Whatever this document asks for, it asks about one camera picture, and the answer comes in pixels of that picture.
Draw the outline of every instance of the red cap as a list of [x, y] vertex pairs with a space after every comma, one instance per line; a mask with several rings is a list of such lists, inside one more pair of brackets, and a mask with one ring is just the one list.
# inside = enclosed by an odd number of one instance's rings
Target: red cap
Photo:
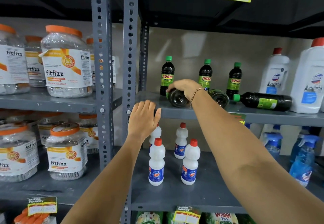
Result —
[[155, 146], [161, 146], [162, 145], [162, 139], [161, 138], [155, 138], [154, 145]]
[[196, 147], [198, 145], [198, 141], [196, 139], [191, 139], [190, 145]]
[[281, 54], [282, 48], [274, 48], [272, 54]]
[[311, 47], [324, 46], [324, 38], [315, 38]]

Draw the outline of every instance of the green cap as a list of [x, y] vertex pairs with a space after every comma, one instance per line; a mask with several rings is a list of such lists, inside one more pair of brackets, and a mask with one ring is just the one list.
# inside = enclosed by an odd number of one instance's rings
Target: green cap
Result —
[[233, 95], [233, 100], [236, 101], [236, 102], [239, 102], [240, 101], [240, 97], [241, 95]]

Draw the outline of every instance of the hand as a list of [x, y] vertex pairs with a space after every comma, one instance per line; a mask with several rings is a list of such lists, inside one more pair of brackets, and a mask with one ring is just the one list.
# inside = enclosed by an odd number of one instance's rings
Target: hand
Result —
[[137, 137], [143, 143], [157, 127], [161, 118], [161, 108], [156, 110], [155, 116], [154, 109], [155, 103], [149, 100], [134, 105], [128, 122], [128, 136]]
[[193, 93], [201, 88], [201, 85], [191, 79], [182, 79], [171, 83], [167, 92], [173, 88], [184, 91], [185, 97], [190, 101]]

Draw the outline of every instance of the right arm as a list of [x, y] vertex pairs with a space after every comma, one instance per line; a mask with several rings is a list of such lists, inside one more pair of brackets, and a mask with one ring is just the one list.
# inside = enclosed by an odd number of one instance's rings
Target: right arm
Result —
[[[188, 100], [201, 86], [175, 81]], [[324, 203], [295, 181], [253, 133], [221, 108], [204, 90], [192, 101], [199, 125], [221, 175], [258, 224], [323, 223]]]

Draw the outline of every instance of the white bottle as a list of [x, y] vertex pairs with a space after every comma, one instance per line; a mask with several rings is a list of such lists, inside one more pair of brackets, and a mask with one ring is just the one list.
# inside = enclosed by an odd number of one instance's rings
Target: white bottle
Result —
[[191, 139], [190, 144], [186, 146], [184, 151], [185, 158], [182, 163], [181, 181], [186, 185], [192, 185], [196, 181], [198, 159], [200, 157], [200, 149], [198, 141]]
[[324, 74], [324, 38], [313, 40], [312, 46], [300, 55], [300, 61], [290, 96], [293, 99], [291, 111], [318, 113], [321, 107]]
[[162, 134], [162, 130], [161, 130], [159, 124], [157, 124], [157, 127], [151, 133], [151, 137], [150, 137], [150, 140], [149, 140], [150, 147], [148, 148], [148, 155], [150, 155], [150, 149], [151, 149], [151, 146], [154, 144], [155, 138], [160, 138], [161, 134]]
[[184, 149], [187, 145], [188, 130], [186, 123], [181, 123], [177, 129], [176, 145], [174, 147], [174, 156], [178, 159], [184, 159]]
[[161, 185], [164, 178], [164, 157], [165, 147], [162, 145], [162, 139], [156, 138], [154, 145], [151, 146], [149, 161], [148, 181], [153, 186]]
[[282, 48], [275, 48], [262, 74], [259, 93], [280, 95], [288, 77], [289, 58], [281, 55]]

